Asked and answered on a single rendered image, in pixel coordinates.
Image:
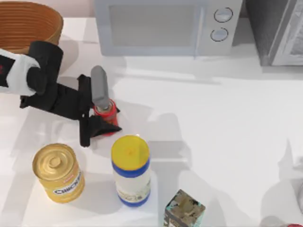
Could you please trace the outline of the pale microwave oven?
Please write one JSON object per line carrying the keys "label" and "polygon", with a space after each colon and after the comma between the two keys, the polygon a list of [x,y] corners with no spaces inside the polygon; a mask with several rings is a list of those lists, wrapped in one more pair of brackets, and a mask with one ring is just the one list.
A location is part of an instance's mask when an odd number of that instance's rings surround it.
{"label": "pale microwave oven", "polygon": [[[101,53],[104,56],[222,56],[229,53],[243,0],[94,0]],[[225,23],[217,9],[231,8]],[[214,42],[210,34],[228,30]]]}

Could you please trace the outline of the grey cabinet with dark inside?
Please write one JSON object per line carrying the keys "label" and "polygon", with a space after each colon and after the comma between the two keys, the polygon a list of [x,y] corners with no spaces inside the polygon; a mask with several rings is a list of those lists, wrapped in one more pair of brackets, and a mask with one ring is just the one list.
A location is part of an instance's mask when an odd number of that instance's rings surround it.
{"label": "grey cabinet with dark inside", "polygon": [[303,0],[246,0],[262,66],[303,66]]}

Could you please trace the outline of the white bottle with yellow lid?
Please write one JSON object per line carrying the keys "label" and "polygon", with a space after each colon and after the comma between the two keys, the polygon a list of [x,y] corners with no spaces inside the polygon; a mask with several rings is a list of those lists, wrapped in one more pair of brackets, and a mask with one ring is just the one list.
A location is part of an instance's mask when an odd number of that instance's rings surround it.
{"label": "white bottle with yellow lid", "polygon": [[142,206],[151,193],[150,149],[137,135],[125,135],[111,148],[111,163],[119,199],[129,207]]}

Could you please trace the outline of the red can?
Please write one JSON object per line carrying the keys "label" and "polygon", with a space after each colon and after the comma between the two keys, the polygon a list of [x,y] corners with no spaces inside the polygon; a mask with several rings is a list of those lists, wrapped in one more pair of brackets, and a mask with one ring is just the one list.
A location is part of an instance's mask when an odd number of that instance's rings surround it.
{"label": "red can", "polygon": [[[118,126],[118,120],[117,120],[117,112],[115,105],[112,102],[112,99],[109,99],[109,107],[107,109],[101,109],[100,107],[93,106],[94,115],[102,117],[106,122],[111,123],[113,125]],[[103,136],[111,136],[114,133],[103,135]]]}

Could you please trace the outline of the brown wicker basket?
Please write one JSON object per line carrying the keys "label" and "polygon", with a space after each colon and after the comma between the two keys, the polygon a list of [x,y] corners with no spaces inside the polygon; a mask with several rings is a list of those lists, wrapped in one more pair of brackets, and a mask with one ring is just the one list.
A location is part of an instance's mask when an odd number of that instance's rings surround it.
{"label": "brown wicker basket", "polygon": [[62,28],[61,14],[47,5],[0,0],[0,49],[25,54],[33,41],[57,45]]}

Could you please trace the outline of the round microwave knob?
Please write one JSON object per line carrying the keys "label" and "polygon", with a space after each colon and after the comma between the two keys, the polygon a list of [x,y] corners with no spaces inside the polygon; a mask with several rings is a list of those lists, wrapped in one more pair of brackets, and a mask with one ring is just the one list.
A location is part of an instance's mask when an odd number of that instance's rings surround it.
{"label": "round microwave knob", "polygon": [[231,8],[217,9],[214,13],[214,19],[219,23],[225,23],[231,20],[233,17],[233,11]]}
{"label": "round microwave knob", "polygon": [[210,37],[214,42],[222,42],[228,38],[229,32],[227,29],[221,27],[211,32]]}

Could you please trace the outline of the gold can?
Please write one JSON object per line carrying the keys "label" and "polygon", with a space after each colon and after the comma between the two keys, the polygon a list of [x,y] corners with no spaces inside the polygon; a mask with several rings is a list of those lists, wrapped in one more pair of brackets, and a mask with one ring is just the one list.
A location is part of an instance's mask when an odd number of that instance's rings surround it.
{"label": "gold can", "polygon": [[57,203],[77,199],[85,186],[84,174],[73,149],[62,143],[42,147],[32,162],[32,169],[47,196]]}

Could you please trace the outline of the pale grey rounded box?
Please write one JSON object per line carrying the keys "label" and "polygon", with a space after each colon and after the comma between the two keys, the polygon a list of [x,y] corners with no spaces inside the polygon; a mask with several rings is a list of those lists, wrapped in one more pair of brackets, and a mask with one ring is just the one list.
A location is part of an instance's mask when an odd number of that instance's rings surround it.
{"label": "pale grey rounded box", "polygon": [[105,70],[101,66],[96,65],[91,70],[90,78],[93,104],[101,109],[107,109],[110,101]]}

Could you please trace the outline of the teal and brown box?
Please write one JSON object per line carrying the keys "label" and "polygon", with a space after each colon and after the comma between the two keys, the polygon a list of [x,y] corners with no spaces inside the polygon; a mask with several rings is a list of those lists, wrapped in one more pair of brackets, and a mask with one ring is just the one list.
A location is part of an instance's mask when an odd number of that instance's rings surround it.
{"label": "teal and brown box", "polygon": [[165,207],[163,227],[201,227],[206,207],[179,189]]}

